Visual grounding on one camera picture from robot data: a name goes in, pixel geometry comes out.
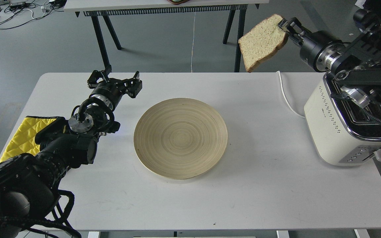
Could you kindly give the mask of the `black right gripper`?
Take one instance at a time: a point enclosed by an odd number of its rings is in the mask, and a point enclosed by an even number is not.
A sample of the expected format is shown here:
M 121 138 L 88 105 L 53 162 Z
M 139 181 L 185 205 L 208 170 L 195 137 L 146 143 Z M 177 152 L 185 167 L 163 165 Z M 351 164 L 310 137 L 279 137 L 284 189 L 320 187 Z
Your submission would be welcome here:
M 281 20 L 278 27 L 300 47 L 300 58 L 316 72 L 327 72 L 343 50 L 343 42 L 331 33 L 311 32 L 297 18 Z

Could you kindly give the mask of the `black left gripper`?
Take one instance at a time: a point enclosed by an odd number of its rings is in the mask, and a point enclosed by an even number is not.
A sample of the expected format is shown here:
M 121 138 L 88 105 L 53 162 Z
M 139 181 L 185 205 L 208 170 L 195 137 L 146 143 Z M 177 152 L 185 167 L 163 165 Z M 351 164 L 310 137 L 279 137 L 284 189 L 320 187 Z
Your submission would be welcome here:
M 94 70 L 91 73 L 87 80 L 87 86 L 93 91 L 89 97 L 103 101 L 107 107 L 116 107 L 125 94 L 135 99 L 143 87 L 140 72 L 136 71 L 132 78 L 124 80 L 109 79 L 108 75 L 111 72 L 112 69 L 104 69 L 101 71 Z

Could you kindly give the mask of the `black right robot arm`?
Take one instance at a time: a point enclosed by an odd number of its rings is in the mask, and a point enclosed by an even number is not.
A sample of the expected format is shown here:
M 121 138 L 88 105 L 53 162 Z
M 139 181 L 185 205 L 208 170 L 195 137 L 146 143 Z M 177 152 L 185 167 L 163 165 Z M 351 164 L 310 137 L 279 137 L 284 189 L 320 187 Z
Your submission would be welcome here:
M 381 105 L 381 22 L 368 10 L 353 15 L 361 34 L 345 43 L 327 31 L 311 32 L 297 18 L 282 19 L 278 27 L 300 47 L 300 58 L 316 72 L 340 86 L 334 99 L 352 101 L 373 121 L 381 119 L 366 110 L 370 104 Z

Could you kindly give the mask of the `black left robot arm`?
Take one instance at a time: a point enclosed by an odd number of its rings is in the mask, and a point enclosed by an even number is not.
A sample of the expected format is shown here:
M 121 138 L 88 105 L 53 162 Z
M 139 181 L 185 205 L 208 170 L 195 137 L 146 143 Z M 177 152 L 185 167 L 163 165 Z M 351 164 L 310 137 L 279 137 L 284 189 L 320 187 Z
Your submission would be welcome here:
M 23 230 L 54 237 L 35 225 L 81 237 L 68 222 L 74 194 L 59 184 L 68 170 L 94 162 L 99 138 L 120 128 L 113 112 L 122 96 L 135 98 L 142 90 L 139 72 L 124 80 L 109 77 L 110 72 L 111 66 L 94 70 L 87 81 L 89 98 L 74 107 L 70 119 L 57 117 L 38 132 L 36 155 L 20 153 L 0 163 L 0 238 L 15 238 Z

